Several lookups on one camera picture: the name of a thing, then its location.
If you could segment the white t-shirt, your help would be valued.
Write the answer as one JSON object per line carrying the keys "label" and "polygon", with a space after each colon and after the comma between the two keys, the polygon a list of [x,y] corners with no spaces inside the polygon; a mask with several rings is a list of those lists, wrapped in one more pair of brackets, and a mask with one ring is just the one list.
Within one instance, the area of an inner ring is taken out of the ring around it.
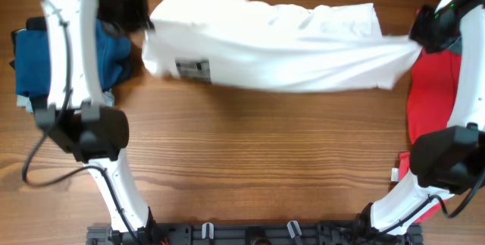
{"label": "white t-shirt", "polygon": [[163,0],[150,19],[142,45],[150,74],[251,90],[389,90],[421,53],[407,36],[383,35],[371,3]]}

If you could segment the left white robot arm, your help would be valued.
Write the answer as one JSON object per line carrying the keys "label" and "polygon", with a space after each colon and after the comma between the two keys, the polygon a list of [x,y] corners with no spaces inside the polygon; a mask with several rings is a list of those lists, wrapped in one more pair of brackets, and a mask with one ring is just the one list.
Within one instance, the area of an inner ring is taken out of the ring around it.
{"label": "left white robot arm", "polygon": [[37,127],[96,182],[111,223],[91,228],[89,244],[158,244],[161,232],[137,190],[127,161],[127,116],[107,106],[99,79],[95,28],[116,34],[150,30],[148,0],[41,0],[51,66],[47,106]]}

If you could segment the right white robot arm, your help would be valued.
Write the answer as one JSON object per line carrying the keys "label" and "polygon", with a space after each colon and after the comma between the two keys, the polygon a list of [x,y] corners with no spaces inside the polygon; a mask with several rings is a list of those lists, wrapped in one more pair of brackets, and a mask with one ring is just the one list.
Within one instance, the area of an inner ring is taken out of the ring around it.
{"label": "right white robot arm", "polygon": [[413,143],[404,178],[342,230],[356,244],[407,244],[408,229],[427,211],[439,206],[455,218],[484,186],[484,0],[425,5],[409,36],[428,54],[461,41],[454,106],[446,128]]}

